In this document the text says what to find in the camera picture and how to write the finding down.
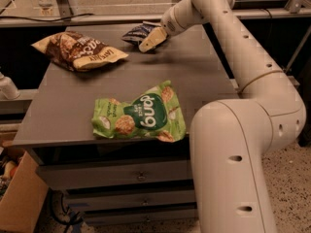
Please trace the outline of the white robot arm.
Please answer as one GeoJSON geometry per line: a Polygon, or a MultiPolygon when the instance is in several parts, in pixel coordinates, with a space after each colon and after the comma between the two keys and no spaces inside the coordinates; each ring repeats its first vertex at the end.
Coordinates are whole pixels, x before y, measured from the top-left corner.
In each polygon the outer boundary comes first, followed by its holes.
{"type": "Polygon", "coordinates": [[[261,166],[268,150],[292,143],[305,120],[292,82],[232,12],[232,0],[182,0],[140,44],[208,22],[238,84],[239,98],[211,102],[190,126],[190,161],[201,233],[277,233],[261,166]]]}

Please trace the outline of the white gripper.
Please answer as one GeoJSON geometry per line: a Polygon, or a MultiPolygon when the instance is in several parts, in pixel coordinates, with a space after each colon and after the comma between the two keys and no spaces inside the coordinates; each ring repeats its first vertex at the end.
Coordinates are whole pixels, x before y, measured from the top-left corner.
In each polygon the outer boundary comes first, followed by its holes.
{"type": "Polygon", "coordinates": [[[139,45],[139,51],[147,52],[164,42],[169,36],[176,36],[187,30],[187,13],[178,6],[167,10],[161,18],[161,26],[154,28],[139,45]]]}

